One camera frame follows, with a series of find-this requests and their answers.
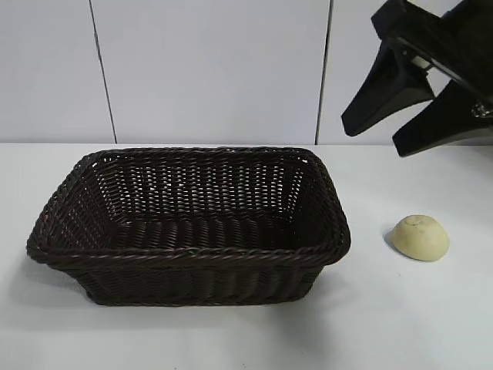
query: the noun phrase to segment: basket rim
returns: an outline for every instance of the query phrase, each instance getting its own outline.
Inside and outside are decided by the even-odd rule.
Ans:
[[[298,248],[296,250],[275,249],[263,250],[259,248],[239,249],[239,248],[204,248],[204,247],[181,247],[172,250],[163,250],[155,248],[126,248],[124,250],[116,250],[112,248],[101,248],[98,250],[81,250],[78,248],[58,249],[56,246],[49,246],[49,230],[46,230],[47,224],[43,222],[43,215],[53,207],[62,207],[66,197],[71,193],[72,188],[77,181],[81,179],[86,172],[97,160],[104,156],[111,155],[139,155],[139,154],[190,154],[190,153],[230,153],[243,155],[246,153],[296,153],[304,156],[304,159],[312,160],[313,165],[317,169],[317,177],[321,184],[324,185],[328,193],[334,193],[337,202],[331,204],[332,207],[338,208],[338,226],[340,234],[332,238],[331,243],[327,243],[329,234],[325,240],[317,245]],[[45,240],[38,242],[35,237],[35,232],[39,230],[47,231]],[[342,210],[342,206],[337,197],[337,192],[334,188],[331,178],[328,175],[327,168],[324,166],[320,158],[313,152],[304,148],[296,148],[290,146],[254,146],[254,147],[231,147],[221,146],[214,148],[202,147],[164,147],[164,148],[124,148],[100,150],[98,152],[85,155],[72,169],[66,179],[60,184],[54,194],[49,198],[47,204],[43,207],[38,220],[29,236],[26,249],[28,255],[40,263],[46,263],[53,267],[57,265],[66,268],[71,265],[71,268],[87,268],[98,266],[112,265],[116,261],[121,266],[131,265],[137,267],[144,265],[147,267],[159,267],[165,264],[166,266],[196,266],[198,264],[204,266],[214,265],[216,263],[224,265],[224,259],[228,259],[232,264],[262,264],[263,261],[272,265],[273,263],[282,265],[297,266],[313,266],[320,264],[332,264],[339,261],[349,250],[350,246],[350,231],[347,226],[347,220]]]

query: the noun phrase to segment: dark brown wicker basket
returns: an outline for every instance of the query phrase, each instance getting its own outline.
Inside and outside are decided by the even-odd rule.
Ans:
[[[349,246],[309,150],[127,149],[75,165],[27,250],[96,303],[174,306],[297,300]]]

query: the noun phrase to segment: tile grout line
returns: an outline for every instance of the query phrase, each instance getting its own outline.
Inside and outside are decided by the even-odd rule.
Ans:
[[[103,81],[104,86],[105,86],[106,102],[108,104],[108,111],[109,111],[109,120],[111,121],[111,127],[112,127],[112,131],[113,131],[113,139],[115,141],[115,144],[117,144],[118,140],[116,139],[115,122],[113,120],[113,112],[111,109],[111,103],[109,102],[108,83],[106,82],[105,67],[102,64],[101,48],[99,47],[98,32],[96,30],[96,20],[94,17],[94,10],[92,9],[92,0],[89,0],[89,9],[91,11],[92,29],[94,30],[94,41],[96,43],[96,50],[98,52],[98,59],[99,59],[99,66],[101,67],[102,81]]]
[[[315,145],[318,145],[320,135],[320,119],[322,117],[322,102],[324,101],[325,75],[327,73],[327,57],[330,41],[330,25],[332,23],[332,11],[334,10],[334,1],[329,2],[329,14],[327,16],[327,34],[325,35],[324,60],[322,66],[322,81],[320,82],[320,95],[318,96],[318,112],[317,112],[317,129],[315,131]]]

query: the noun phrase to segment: white tabletop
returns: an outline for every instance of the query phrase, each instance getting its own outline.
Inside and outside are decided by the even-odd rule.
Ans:
[[[352,232],[349,254],[298,302],[106,308],[30,261],[43,205],[100,145],[0,145],[0,368],[405,370],[493,368],[493,147],[407,159],[386,146],[309,146],[327,165]],[[435,263],[384,235],[408,214],[447,229]]]

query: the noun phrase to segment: basket bottom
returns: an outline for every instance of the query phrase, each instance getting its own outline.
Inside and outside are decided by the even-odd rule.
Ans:
[[[296,238],[279,215],[266,212],[217,214],[214,217],[128,220],[111,226],[109,248],[236,247],[294,249]]]
[[[135,301],[134,298],[127,298],[126,300],[115,300],[114,297],[108,297],[108,296],[92,296],[91,293],[87,293],[87,297],[93,301],[96,304],[102,305],[102,306],[152,306],[152,307],[191,307],[191,306],[258,306],[258,305],[265,305],[265,304],[280,304],[280,303],[287,303],[287,302],[293,302],[293,301],[299,301],[300,299],[304,298],[308,293],[310,292],[310,289],[305,291],[302,294],[297,294],[288,298],[268,298],[268,299],[258,299],[258,298],[253,298],[249,300],[244,300],[244,301],[239,301],[235,298],[230,298],[227,300],[220,300],[220,301],[197,301],[195,299],[187,299],[187,300],[159,300],[153,297],[150,297],[148,299],[142,299],[140,298],[138,301]]]

